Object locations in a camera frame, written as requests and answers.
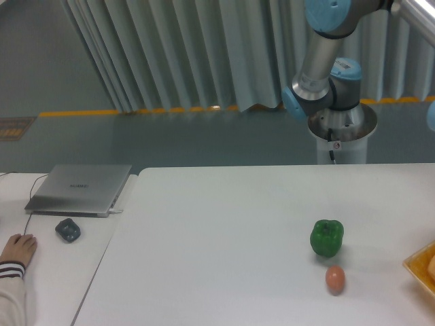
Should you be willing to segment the white striped sleeve forearm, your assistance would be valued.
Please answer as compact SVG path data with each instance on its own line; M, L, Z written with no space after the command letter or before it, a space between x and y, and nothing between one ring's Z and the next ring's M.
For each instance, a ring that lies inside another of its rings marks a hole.
M26 325L23 281L25 267L18 261L1 262L1 325Z

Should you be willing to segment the person's hand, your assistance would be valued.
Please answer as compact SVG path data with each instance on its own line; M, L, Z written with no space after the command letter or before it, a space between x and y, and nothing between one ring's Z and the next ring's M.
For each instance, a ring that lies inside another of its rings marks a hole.
M27 268L37 249L37 239L32 234L14 234L7 241L2 253L1 263L14 262Z

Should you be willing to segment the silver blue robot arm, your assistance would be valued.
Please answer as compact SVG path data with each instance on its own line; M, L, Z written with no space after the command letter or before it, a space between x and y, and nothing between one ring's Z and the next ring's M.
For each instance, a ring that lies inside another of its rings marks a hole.
M364 96L434 94L433 1L305 1L312 29L284 107L321 139L349 141L377 125Z

